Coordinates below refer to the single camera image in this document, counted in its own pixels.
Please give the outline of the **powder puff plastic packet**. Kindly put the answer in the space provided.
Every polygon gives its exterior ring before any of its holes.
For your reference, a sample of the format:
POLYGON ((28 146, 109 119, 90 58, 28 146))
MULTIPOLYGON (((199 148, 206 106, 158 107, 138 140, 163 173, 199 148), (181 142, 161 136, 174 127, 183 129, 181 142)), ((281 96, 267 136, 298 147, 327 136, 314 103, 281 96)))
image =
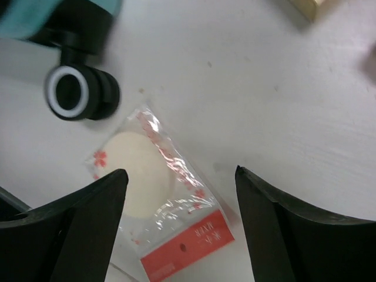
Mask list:
POLYGON ((216 195, 149 105, 136 108, 85 164, 94 179, 127 173, 110 262, 132 280, 163 281, 233 242, 216 195))

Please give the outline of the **small gold box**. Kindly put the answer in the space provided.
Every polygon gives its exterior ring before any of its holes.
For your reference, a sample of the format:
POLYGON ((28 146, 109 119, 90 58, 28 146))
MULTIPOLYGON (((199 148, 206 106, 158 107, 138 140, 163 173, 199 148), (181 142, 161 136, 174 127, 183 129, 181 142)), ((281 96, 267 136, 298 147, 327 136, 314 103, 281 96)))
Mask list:
POLYGON ((287 19, 292 21, 304 20, 310 24, 318 22, 329 15, 332 10, 332 5, 335 5, 335 1, 312 0, 276 0, 269 1, 269 3, 273 4, 287 19))

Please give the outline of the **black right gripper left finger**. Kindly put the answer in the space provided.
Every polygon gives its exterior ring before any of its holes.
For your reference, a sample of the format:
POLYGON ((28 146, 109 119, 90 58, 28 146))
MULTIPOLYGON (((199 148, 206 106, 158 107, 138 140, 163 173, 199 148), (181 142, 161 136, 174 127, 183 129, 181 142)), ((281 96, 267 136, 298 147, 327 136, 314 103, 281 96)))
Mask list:
POLYGON ((104 281, 128 181, 117 169, 35 209, 1 189, 1 281, 104 281))

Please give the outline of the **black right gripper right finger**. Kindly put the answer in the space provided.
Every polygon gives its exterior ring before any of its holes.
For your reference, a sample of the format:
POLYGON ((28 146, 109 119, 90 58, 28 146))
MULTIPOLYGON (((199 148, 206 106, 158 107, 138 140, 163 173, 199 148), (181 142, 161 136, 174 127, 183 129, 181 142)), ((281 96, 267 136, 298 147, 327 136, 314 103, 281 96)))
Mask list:
POLYGON ((235 172, 256 281, 374 281, 375 222, 321 209, 235 172))

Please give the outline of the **pink teal kids suitcase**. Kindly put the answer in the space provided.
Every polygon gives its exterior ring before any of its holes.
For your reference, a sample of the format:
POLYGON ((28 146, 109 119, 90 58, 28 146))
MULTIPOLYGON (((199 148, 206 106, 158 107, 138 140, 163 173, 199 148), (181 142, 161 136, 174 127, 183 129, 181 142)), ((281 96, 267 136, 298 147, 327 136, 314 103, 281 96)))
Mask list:
POLYGON ((44 80, 44 97, 62 120, 102 120, 120 103, 120 86, 109 73, 86 64, 99 56, 122 1, 1 1, 1 37, 61 52, 44 80))

